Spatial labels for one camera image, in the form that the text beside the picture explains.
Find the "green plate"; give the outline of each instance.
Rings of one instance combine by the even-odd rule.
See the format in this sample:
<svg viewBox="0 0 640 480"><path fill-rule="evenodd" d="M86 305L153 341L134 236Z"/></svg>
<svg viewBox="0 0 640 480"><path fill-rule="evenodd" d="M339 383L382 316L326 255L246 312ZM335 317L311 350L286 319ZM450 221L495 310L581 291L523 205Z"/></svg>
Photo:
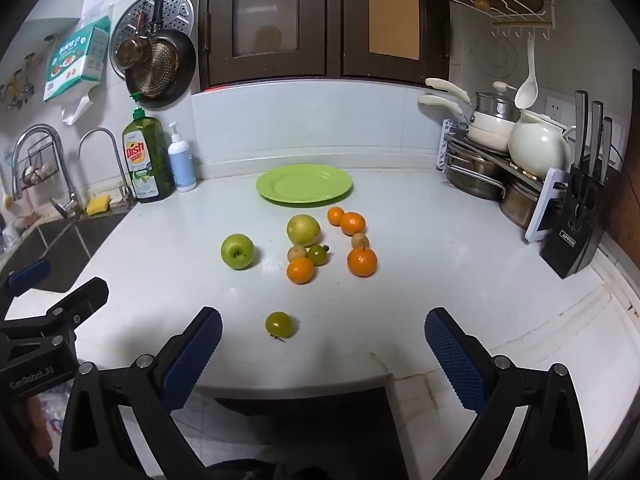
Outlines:
<svg viewBox="0 0 640 480"><path fill-rule="evenodd" d="M288 204L310 204L339 197L351 189L343 170L322 164L293 164L267 171L255 183L263 197Z"/></svg>

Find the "kitchen counter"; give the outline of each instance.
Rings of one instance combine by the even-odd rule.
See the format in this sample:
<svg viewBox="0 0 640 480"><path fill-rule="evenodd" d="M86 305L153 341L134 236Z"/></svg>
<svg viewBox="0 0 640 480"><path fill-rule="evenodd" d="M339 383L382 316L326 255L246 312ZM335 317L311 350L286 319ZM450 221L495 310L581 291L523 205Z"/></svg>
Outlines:
<svg viewBox="0 0 640 480"><path fill-rule="evenodd" d="M521 367L567 364L593 465L640 384L640 336L611 285L592 267L560 280L497 203L460 192L442 174L350 173L353 192L340 206L367 219L375 275L348 271L350 239L328 224L327 206L267 202L255 192L255 175L207 180L187 194L137 205L82 272L76 286L100 276L110 298L78 328L79 358L129 366L213 306L223 337L200 386L218 396L283 398L385 383L410 473L429 479L474 419L424 339L426 314L445 306L491 354ZM320 222L331 254L307 285L286 277L286 225L300 213ZM220 258L222 240L235 232L258 247L249 269L233 270ZM29 291L8 317L42 314L60 296ZM299 322L286 342L265 332L274 310ZM519 409L518 427L490 468L494 476L523 416Z"/></svg>

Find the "white teapot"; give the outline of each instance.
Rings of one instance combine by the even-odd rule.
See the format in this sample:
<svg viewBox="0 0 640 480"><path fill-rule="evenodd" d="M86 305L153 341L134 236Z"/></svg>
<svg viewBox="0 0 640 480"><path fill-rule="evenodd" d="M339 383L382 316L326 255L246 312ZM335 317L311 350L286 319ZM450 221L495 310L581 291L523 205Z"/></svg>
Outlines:
<svg viewBox="0 0 640 480"><path fill-rule="evenodd" d="M551 117L521 110L520 119L509 137L509 154L527 173L544 178L549 168L567 171L571 149L567 136L575 126L567 127Z"/></svg>

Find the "sink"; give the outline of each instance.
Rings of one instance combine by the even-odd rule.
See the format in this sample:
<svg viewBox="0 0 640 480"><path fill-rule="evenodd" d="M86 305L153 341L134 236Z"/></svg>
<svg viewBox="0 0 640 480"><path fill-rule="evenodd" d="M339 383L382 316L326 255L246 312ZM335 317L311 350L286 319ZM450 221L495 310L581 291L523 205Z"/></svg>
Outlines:
<svg viewBox="0 0 640 480"><path fill-rule="evenodd" d="M51 275L34 288L68 292L91 257L126 214L127 211L123 209L76 222L60 219L39 225L9 257L0 271L0 279L44 257L51 263Z"/></svg>

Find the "tissue package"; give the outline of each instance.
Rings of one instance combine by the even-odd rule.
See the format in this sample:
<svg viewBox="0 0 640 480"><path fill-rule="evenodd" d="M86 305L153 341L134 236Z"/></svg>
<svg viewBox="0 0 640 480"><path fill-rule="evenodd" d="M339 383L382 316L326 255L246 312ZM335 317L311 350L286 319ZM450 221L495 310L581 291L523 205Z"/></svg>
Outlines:
<svg viewBox="0 0 640 480"><path fill-rule="evenodd" d="M47 65L44 101L62 94L65 100L87 95L97 85L109 44L107 16L80 28L58 45Z"/></svg>

